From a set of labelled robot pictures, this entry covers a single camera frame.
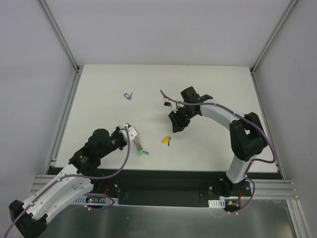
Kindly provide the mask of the yellow tag key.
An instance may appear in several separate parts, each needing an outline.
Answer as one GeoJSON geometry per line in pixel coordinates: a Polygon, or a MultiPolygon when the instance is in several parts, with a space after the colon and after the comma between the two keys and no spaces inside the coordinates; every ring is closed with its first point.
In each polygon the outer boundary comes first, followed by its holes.
{"type": "Polygon", "coordinates": [[[168,146],[170,146],[170,141],[171,141],[171,136],[168,135],[168,136],[164,137],[164,138],[161,140],[161,143],[162,143],[162,144],[167,144],[168,146]]]}

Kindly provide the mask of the metal disc with keyrings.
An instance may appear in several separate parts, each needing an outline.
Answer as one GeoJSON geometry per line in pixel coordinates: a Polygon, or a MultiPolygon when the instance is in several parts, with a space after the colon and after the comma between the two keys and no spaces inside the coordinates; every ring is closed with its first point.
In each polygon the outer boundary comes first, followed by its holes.
{"type": "Polygon", "coordinates": [[[141,139],[139,136],[134,137],[133,143],[136,146],[138,151],[143,150],[143,146],[142,146],[141,139]]]}

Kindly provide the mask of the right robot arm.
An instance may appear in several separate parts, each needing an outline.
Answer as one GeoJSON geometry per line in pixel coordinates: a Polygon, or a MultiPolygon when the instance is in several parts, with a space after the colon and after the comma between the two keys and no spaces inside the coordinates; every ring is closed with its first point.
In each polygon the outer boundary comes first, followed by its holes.
{"type": "Polygon", "coordinates": [[[213,191],[220,196],[233,196],[241,189],[253,158],[259,155],[268,141],[256,113],[243,116],[220,105],[212,96],[199,95],[193,87],[181,92],[182,101],[164,96],[164,105],[171,105],[173,111],[168,115],[174,133],[183,131],[195,116],[203,116],[228,129],[234,157],[222,180],[214,185],[213,191]]]}

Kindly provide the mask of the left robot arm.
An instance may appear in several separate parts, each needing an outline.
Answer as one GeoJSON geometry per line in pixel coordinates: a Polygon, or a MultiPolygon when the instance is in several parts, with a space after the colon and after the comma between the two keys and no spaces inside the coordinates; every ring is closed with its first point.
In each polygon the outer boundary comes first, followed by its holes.
{"type": "Polygon", "coordinates": [[[108,176],[98,174],[101,159],[117,149],[131,147],[129,127],[129,124],[118,126],[113,133],[96,129],[50,182],[24,201],[14,200],[9,205],[10,228],[16,227],[25,238],[37,238],[48,223],[77,198],[90,191],[101,192],[104,180],[122,171],[119,168],[108,176]]]}

